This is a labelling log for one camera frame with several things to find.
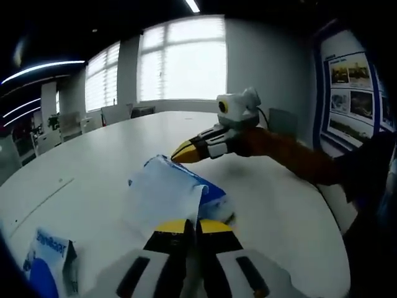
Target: white table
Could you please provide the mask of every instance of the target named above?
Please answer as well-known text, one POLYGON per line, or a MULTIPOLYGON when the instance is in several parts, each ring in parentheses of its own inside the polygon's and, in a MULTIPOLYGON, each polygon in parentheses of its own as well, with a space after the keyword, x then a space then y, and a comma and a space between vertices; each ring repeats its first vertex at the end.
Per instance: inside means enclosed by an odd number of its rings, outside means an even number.
MULTIPOLYGON (((0 216, 18 264, 36 227, 46 228, 74 241, 79 290, 87 292, 101 269, 143 246, 120 220, 131 173, 216 121, 215 114, 200 112, 148 115, 70 140, 20 169, 0 187, 0 216)), ((278 262, 308 296, 346 295, 350 274, 342 237, 313 186, 268 157, 230 154, 187 167, 229 195, 245 248, 278 262)))

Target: bulletin board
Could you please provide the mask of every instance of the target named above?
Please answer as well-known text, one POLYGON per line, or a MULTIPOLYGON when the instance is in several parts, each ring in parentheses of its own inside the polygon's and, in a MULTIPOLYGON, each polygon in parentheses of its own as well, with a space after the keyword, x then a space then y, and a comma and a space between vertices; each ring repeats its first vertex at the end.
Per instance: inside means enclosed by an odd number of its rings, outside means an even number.
POLYGON ((315 37, 317 102, 313 145, 341 153, 381 131, 394 131, 388 96, 353 33, 337 22, 315 37))

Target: fluorescent light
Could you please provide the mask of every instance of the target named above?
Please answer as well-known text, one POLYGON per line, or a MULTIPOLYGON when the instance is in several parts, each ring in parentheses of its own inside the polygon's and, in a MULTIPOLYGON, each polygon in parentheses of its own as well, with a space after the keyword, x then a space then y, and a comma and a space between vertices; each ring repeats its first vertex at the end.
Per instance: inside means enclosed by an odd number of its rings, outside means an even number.
POLYGON ((189 5, 192 12, 200 12, 200 9, 197 7, 197 4, 196 2, 194 2, 194 0, 185 0, 185 2, 187 3, 187 5, 189 5))
POLYGON ((26 114, 29 114, 29 113, 31 113, 31 112, 34 112, 35 110, 38 110, 39 108, 41 108, 41 107, 37 107, 36 109, 30 110, 30 111, 28 111, 28 112, 26 112, 26 113, 23 113, 22 115, 16 117, 15 119, 12 119, 10 122, 7 122, 6 124, 4 124, 4 127, 6 127, 7 125, 9 125, 10 123, 13 123, 13 121, 15 121, 15 120, 21 118, 22 116, 24 116, 24 115, 26 115, 26 114))
POLYGON ((79 64, 79 63, 84 63, 84 61, 79 60, 79 61, 61 61, 61 62, 53 62, 53 63, 47 63, 47 64, 42 64, 42 65, 37 65, 31 68, 27 68, 26 70, 22 70, 16 74, 13 74, 12 76, 6 78, 1 84, 4 84, 5 82, 9 81, 10 79, 14 79, 18 76, 22 76, 26 73, 29 73, 33 70, 39 70, 41 68, 46 68, 46 67, 51 67, 51 66, 57 66, 57 65, 65 65, 65 64, 79 64))
POLYGON ((39 101, 39 100, 40 100, 40 98, 35 99, 34 101, 29 101, 26 104, 23 104, 20 107, 17 107, 16 109, 13 109, 11 112, 8 112, 6 115, 3 116, 3 118, 6 118, 9 114, 15 112, 16 110, 19 110, 21 107, 27 106, 28 104, 31 104, 32 102, 39 101))

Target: table surface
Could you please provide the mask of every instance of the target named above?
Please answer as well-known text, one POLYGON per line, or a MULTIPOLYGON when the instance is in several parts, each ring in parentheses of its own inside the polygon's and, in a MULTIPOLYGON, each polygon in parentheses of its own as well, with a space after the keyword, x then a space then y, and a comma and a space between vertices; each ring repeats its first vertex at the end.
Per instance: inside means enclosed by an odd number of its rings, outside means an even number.
MULTIPOLYGON (((44 153, 0 187, 3 233, 21 266, 35 229, 74 241, 79 291, 99 271, 143 243, 120 219, 127 179, 157 154, 217 122, 216 114, 163 112, 97 129, 44 153)), ((223 188, 236 209, 245 248, 276 261, 310 297, 343 297, 349 263, 337 224, 320 193, 268 157, 234 154, 187 165, 223 188)))

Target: window blinds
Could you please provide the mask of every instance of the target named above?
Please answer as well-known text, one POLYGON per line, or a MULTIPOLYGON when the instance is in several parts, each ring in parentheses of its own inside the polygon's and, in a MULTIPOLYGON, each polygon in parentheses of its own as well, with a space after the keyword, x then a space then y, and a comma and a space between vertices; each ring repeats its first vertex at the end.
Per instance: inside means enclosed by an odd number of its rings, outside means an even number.
POLYGON ((86 71, 86 111, 117 104, 117 62, 120 42, 90 60, 86 71))
POLYGON ((226 93, 225 20, 179 20, 144 32, 138 100, 209 99, 226 93))

